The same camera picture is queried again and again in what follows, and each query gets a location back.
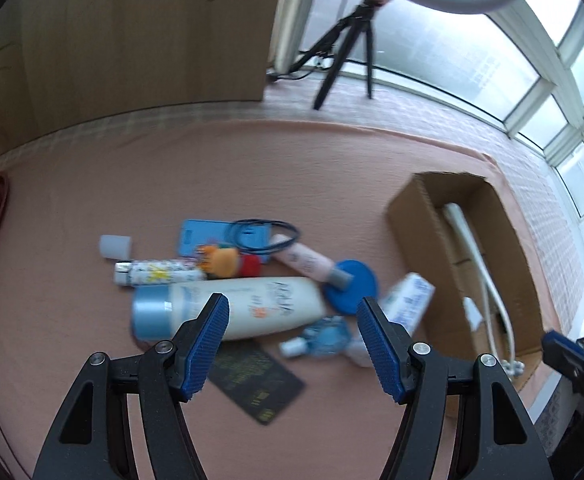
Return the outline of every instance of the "transparent blue bottle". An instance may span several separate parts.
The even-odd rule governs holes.
[[[311,324],[299,337],[279,345],[283,357],[311,355],[327,357],[341,353],[352,340],[347,323],[341,316],[329,316]]]

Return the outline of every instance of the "metal screw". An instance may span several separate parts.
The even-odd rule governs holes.
[[[414,346],[412,348],[419,355],[427,355],[431,350],[429,345],[426,343],[414,343]]]
[[[89,364],[92,366],[98,366],[105,362],[105,354],[103,352],[96,352],[89,356]]]
[[[161,341],[160,343],[156,343],[156,352],[159,354],[167,354],[172,351],[174,345],[172,345],[172,341]]]
[[[496,364],[496,357],[491,354],[483,354],[481,356],[481,362],[485,366],[494,366]]]

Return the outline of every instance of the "open cardboard box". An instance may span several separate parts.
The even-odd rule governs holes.
[[[480,176],[415,174],[387,208],[390,227],[408,269],[436,287],[418,333],[443,355],[474,361],[490,352],[485,323],[471,332],[464,312],[463,298],[468,296],[483,314],[482,295],[474,264],[443,216],[442,207],[449,202],[463,209],[512,321],[517,360],[526,366],[525,373],[513,381],[520,391],[542,358],[544,330],[538,295],[501,200]],[[496,314],[492,320],[499,357],[505,358],[509,352],[507,338]],[[446,413],[455,415],[454,402],[448,405]]]

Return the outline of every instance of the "blue round lid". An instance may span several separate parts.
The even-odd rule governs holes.
[[[168,285],[141,285],[134,291],[132,332],[139,341],[171,337],[171,302]]]
[[[325,298],[336,311],[341,314],[356,314],[358,304],[364,297],[372,296],[376,299],[378,294],[376,276],[366,264],[358,260],[343,260],[337,263],[336,267],[353,276],[345,290],[339,290],[329,283],[323,285]]]

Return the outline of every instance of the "wooden panel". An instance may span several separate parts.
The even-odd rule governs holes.
[[[277,0],[8,0],[0,154],[139,108],[260,100]]]

